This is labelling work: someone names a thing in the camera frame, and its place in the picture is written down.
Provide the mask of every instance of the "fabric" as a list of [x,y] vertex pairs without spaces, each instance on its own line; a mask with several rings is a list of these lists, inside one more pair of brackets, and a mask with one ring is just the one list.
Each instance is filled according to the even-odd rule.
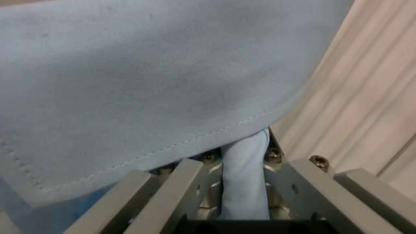
[[0,7],[0,176],[42,206],[258,132],[290,109],[351,2]]
[[223,196],[220,219],[269,219],[264,156],[269,130],[221,147]]

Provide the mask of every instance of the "stitching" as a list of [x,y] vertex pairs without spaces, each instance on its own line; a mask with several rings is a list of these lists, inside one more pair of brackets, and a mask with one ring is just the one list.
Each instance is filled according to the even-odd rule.
[[244,120],[237,121],[237,122],[235,122],[235,123],[233,123],[233,124],[231,124],[231,125],[228,125],[228,126],[225,126],[225,127],[219,128],[219,129],[217,129],[217,130],[215,130],[215,131],[208,132],[208,133],[204,133],[204,134],[201,134],[201,135],[195,136],[195,137],[193,137],[193,138],[190,138],[190,139],[187,139],[187,140],[183,140],[183,141],[177,142],[177,143],[172,144],[172,145],[170,145],[170,146],[168,146],[168,147],[165,147],[165,148],[160,148],[160,149],[154,150],[154,151],[152,151],[152,152],[150,152],[150,153],[145,154],[144,156],[137,156],[137,157],[134,157],[134,158],[132,158],[132,159],[130,159],[130,160],[127,160],[127,161],[121,162],[121,163],[119,163],[119,164],[117,164],[117,165],[114,165],[114,166],[112,166],[112,167],[107,167],[107,168],[104,168],[104,169],[102,169],[102,170],[100,170],[100,171],[98,171],[98,172],[96,172],[96,173],[90,174],[90,175],[85,176],[85,177],[82,177],[82,178],[80,178],[80,179],[73,180],[73,181],[68,182],[68,183],[66,183],[66,184],[62,184],[62,185],[60,185],[60,186],[56,186],[56,187],[52,187],[52,188],[45,188],[45,187],[42,185],[41,181],[40,181],[38,178],[36,178],[36,177],[34,176],[34,174],[30,171],[30,164],[27,164],[27,163],[22,162],[21,158],[20,158],[19,156],[17,156],[17,155],[16,155],[16,151],[15,151],[15,150],[13,150],[13,149],[12,149],[12,148],[11,148],[11,147],[10,147],[10,146],[6,143],[6,142],[5,142],[5,140],[0,139],[0,149],[1,149],[1,148],[3,148],[3,149],[5,149],[5,150],[6,150],[6,152],[7,152],[7,153],[6,153],[6,157],[7,157],[7,158],[12,159],[12,161],[13,161],[13,162],[14,162],[14,164],[16,165],[17,169],[18,169],[19,171],[23,171],[23,172],[24,172],[24,176],[25,176],[26,178],[28,178],[28,179],[29,179],[29,180],[30,180],[30,181],[31,181],[31,182],[35,185],[35,187],[36,187],[36,188],[38,188],[38,189],[39,189],[40,191],[42,191],[42,192],[45,192],[45,193],[50,193],[50,192],[52,192],[52,191],[59,191],[59,190],[61,190],[62,188],[66,188],[66,187],[69,187],[69,186],[75,185],[75,184],[80,183],[80,182],[82,182],[82,181],[92,179],[92,178],[94,178],[94,177],[95,177],[95,176],[97,176],[97,175],[101,175],[101,174],[104,174],[104,173],[107,173],[107,172],[110,172],[110,171],[114,171],[114,170],[116,170],[117,168],[119,168],[119,167],[123,167],[123,166],[126,166],[126,165],[129,165],[129,164],[133,163],[134,161],[136,161],[136,160],[138,160],[138,159],[140,159],[140,158],[148,158],[148,157],[151,157],[151,156],[153,156],[153,155],[155,155],[155,154],[162,153],[162,152],[164,152],[164,151],[169,151],[169,150],[171,150],[171,149],[173,149],[173,148],[177,147],[178,145],[188,144],[188,143],[191,143],[191,142],[193,142],[193,141],[195,141],[195,140],[199,140],[199,139],[202,139],[202,138],[204,138],[204,137],[207,137],[207,136],[210,136],[210,135],[213,135],[213,134],[217,134],[217,133],[219,133],[219,132],[222,132],[222,131],[228,130],[228,129],[233,128],[233,127],[235,127],[235,126],[238,126],[238,125],[241,125],[241,124],[246,124],[246,123],[248,123],[248,122],[251,122],[251,121],[253,121],[253,120],[256,120],[256,119],[258,119],[258,118],[261,118],[261,117],[263,117],[263,116],[265,116],[265,115],[267,115],[267,114],[269,114],[269,113],[271,113],[271,112],[275,111],[275,110],[276,110],[276,109],[278,109],[278,108],[280,108],[280,105],[279,105],[279,106],[277,106],[277,107],[275,107],[275,108],[272,108],[272,109],[269,109],[269,110],[263,111],[263,112],[261,112],[261,113],[259,113],[259,114],[257,114],[257,115],[254,115],[254,116],[251,116],[251,117],[249,117],[249,118],[246,118],[246,119],[244,119]]
[[138,160],[138,159],[140,159],[140,158],[148,158],[148,157],[153,156],[153,155],[155,155],[155,154],[158,154],[158,153],[161,153],[161,152],[164,152],[164,151],[169,151],[170,149],[175,148],[175,147],[177,147],[178,145],[188,144],[188,143],[191,143],[191,142],[193,142],[193,141],[195,141],[195,140],[199,140],[199,139],[201,139],[201,138],[204,138],[204,137],[207,137],[207,136],[210,136],[210,135],[213,135],[213,134],[216,134],[216,133],[219,133],[219,132],[225,131],[225,130],[230,129],[230,128],[233,128],[233,127],[235,127],[235,126],[238,126],[238,125],[241,125],[241,124],[245,124],[245,123],[251,122],[251,121],[253,121],[253,120],[256,120],[256,119],[258,119],[258,118],[263,117],[264,115],[267,115],[267,114],[269,114],[269,113],[273,112],[274,110],[276,110],[276,109],[278,109],[278,108],[280,108],[280,106],[275,107],[275,108],[273,108],[273,109],[266,110],[266,111],[264,111],[264,112],[261,112],[261,113],[259,113],[259,114],[257,114],[257,115],[254,115],[254,116],[252,116],[252,117],[249,117],[249,118],[247,118],[247,119],[237,121],[237,122],[235,122],[235,123],[233,123],[233,124],[231,124],[231,125],[228,125],[228,126],[225,126],[225,127],[219,128],[219,129],[217,129],[217,130],[215,130],[215,131],[212,131],[212,132],[209,132],[209,133],[204,133],[204,134],[201,134],[201,135],[195,136],[195,137],[193,137],[193,138],[190,138],[190,139],[187,139],[187,140],[183,140],[183,141],[177,142],[177,143],[172,144],[172,145],[170,145],[170,146],[168,146],[168,147],[165,147],[165,148],[160,148],[160,149],[154,150],[154,151],[152,151],[152,152],[150,152],[150,153],[148,153],[148,154],[145,154],[144,156],[137,156],[137,157],[134,157],[134,158],[132,158],[132,159],[130,159],[130,160],[124,161],[124,162],[119,163],[119,164],[117,164],[117,165],[114,165],[114,166],[112,166],[112,167],[108,167],[108,168],[102,169],[102,170],[100,170],[100,171],[98,171],[98,172],[96,172],[96,173],[90,174],[90,175],[88,175],[88,176],[82,177],[82,178],[77,179],[77,180],[73,180],[73,181],[68,182],[68,183],[66,183],[66,184],[62,184],[62,185],[60,185],[60,186],[56,186],[56,187],[53,187],[53,188],[48,188],[48,189],[42,188],[41,190],[42,190],[43,192],[46,192],[46,193],[50,193],[50,192],[55,191],[55,190],[61,190],[61,189],[62,189],[62,188],[64,188],[64,187],[69,187],[69,186],[72,186],[72,185],[77,184],[77,183],[80,183],[80,182],[82,182],[82,181],[85,181],[85,180],[88,180],[88,179],[94,178],[94,177],[95,177],[95,176],[97,176],[97,175],[101,175],[101,174],[104,174],[104,173],[107,173],[107,172],[110,172],[110,171],[114,171],[114,170],[116,170],[117,168],[122,167],[122,166],[126,166],[126,165],[128,165],[128,164],[131,164],[131,163],[133,163],[134,161],[136,161],[136,160]]
[[30,171],[30,164],[24,163],[19,156],[16,155],[16,151],[6,143],[5,140],[0,139],[0,149],[6,151],[6,158],[12,160],[19,171],[24,172],[24,176],[27,177],[39,190],[43,191],[45,188],[42,186],[42,183],[37,179],[33,173]]

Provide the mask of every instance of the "gray metal bar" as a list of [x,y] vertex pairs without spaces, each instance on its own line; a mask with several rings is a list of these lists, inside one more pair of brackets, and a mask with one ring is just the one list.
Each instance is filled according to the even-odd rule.
[[108,191],[66,234],[122,233],[159,188],[156,177],[132,171]]
[[182,160],[124,233],[173,232],[183,215],[196,216],[208,185],[208,170],[202,162]]
[[307,159],[265,167],[266,182],[302,218],[319,214],[340,233],[399,233],[393,225]]
[[363,169],[335,180],[404,233],[416,233],[416,203]]

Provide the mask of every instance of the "beige curtain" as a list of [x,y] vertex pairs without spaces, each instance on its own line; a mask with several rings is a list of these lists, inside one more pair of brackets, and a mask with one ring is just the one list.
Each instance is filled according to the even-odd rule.
[[416,0],[356,0],[297,106],[273,127],[289,159],[365,168],[416,200]]

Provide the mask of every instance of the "bolt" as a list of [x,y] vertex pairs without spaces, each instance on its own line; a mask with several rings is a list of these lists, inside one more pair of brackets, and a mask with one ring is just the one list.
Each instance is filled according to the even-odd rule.
[[282,153],[277,148],[268,148],[266,151],[265,160],[268,163],[281,163]]
[[206,154],[202,156],[202,162],[204,164],[212,164],[215,162],[215,155],[214,154]]
[[313,155],[309,161],[311,161],[313,164],[315,164],[315,166],[319,167],[324,172],[328,172],[329,161],[326,158],[319,155]]

